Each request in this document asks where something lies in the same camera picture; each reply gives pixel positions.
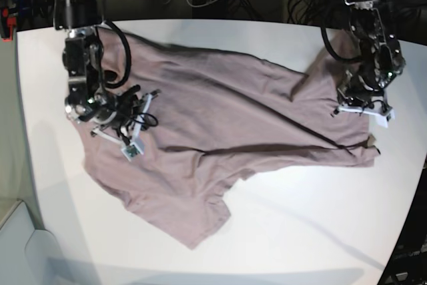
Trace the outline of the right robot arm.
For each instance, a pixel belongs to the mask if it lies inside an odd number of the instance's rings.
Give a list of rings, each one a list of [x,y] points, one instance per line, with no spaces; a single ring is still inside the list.
[[[106,24],[123,46],[122,76],[102,67],[104,46],[98,31],[101,24]],[[112,129],[125,144],[130,142],[128,129],[139,133],[158,125],[157,118],[147,110],[156,92],[138,97],[138,85],[117,92],[131,75],[131,48],[124,32],[105,19],[105,0],[54,0],[53,25],[67,33],[62,61],[68,72],[65,112],[69,119],[93,122],[92,135]]]

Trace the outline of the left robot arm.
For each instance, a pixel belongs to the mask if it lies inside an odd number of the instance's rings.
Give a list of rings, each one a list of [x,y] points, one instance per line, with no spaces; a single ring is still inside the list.
[[[337,8],[349,11],[350,32],[359,47],[359,55],[342,57],[337,54],[326,33],[326,21]],[[327,52],[349,66],[337,88],[340,112],[365,113],[389,117],[392,107],[386,88],[402,74],[406,62],[396,38],[387,0],[340,0],[331,2],[323,17],[321,34]]]

